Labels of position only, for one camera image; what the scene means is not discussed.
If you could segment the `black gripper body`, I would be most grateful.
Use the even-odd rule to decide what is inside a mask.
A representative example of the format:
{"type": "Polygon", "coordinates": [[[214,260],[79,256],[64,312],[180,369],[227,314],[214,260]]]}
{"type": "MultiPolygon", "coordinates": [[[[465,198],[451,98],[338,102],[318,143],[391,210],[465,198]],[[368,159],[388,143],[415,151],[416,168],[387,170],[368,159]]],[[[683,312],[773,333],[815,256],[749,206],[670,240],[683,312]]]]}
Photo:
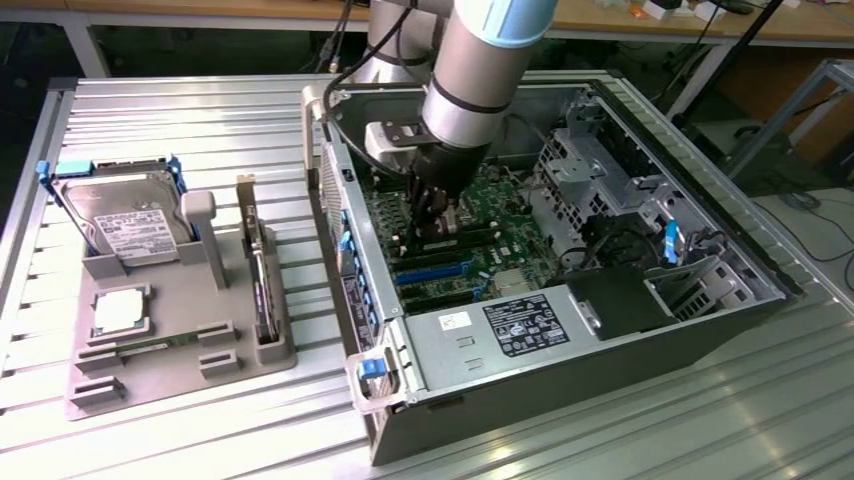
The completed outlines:
{"type": "Polygon", "coordinates": [[[418,198],[424,191],[438,190],[457,199],[473,183],[487,153],[487,144],[473,148],[442,142],[419,145],[410,166],[411,198],[418,198]]]}

